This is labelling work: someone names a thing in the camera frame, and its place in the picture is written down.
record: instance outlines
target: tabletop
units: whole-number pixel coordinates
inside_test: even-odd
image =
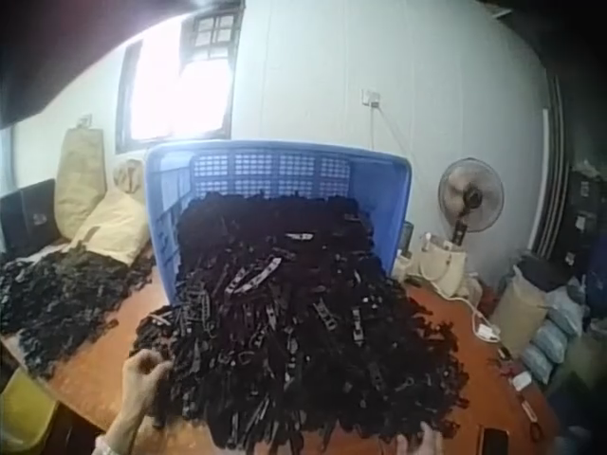
[[[469,374],[469,383],[463,390],[469,400],[467,409],[456,409],[451,419],[461,427],[453,439],[445,442],[447,454],[476,453],[480,427],[500,428],[509,434],[510,454],[545,454],[547,444],[558,431],[556,416],[543,394],[531,385],[523,391],[524,397],[538,415],[545,435],[538,445],[529,436],[529,421],[506,378],[490,363],[497,358],[496,345],[486,344],[471,331],[470,311],[464,303],[446,301],[431,291],[409,287],[410,297],[428,308],[430,321],[450,321],[458,338],[457,357]],[[44,387],[59,401],[99,428],[106,430],[120,409],[120,381],[122,363],[135,341],[139,321],[151,311],[166,304],[162,284],[154,272],[152,283],[127,299],[113,318],[119,325],[94,344],[86,344],[66,363],[58,366]],[[7,349],[21,361],[23,356],[15,337],[3,339]],[[320,453],[321,438],[305,435],[304,454]],[[264,453],[259,446],[256,453]],[[193,426],[179,421],[162,431],[152,428],[151,419],[139,430],[135,454],[200,454],[223,453],[212,443],[204,426]],[[383,445],[377,438],[360,439],[338,428],[326,452],[328,455],[370,455],[395,453],[394,444]]]

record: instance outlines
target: smartphone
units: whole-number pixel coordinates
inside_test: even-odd
[[[508,433],[498,428],[481,427],[478,455],[508,455]]]

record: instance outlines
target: yellow basket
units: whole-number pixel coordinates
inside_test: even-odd
[[[17,369],[0,394],[0,453],[40,454],[56,409],[57,402]]]

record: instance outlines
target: electric fan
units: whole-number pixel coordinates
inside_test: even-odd
[[[438,187],[440,209],[453,226],[451,241],[462,245],[467,232],[490,228],[504,207],[504,186],[487,163],[465,158],[451,164]]]

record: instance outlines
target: blue plastic basket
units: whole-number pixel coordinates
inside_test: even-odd
[[[170,301],[179,268],[176,224],[208,191],[266,197],[350,196],[374,226],[375,253],[389,271],[403,228],[411,166],[361,149],[278,141],[213,140],[159,145],[146,155],[145,192],[156,263]]]

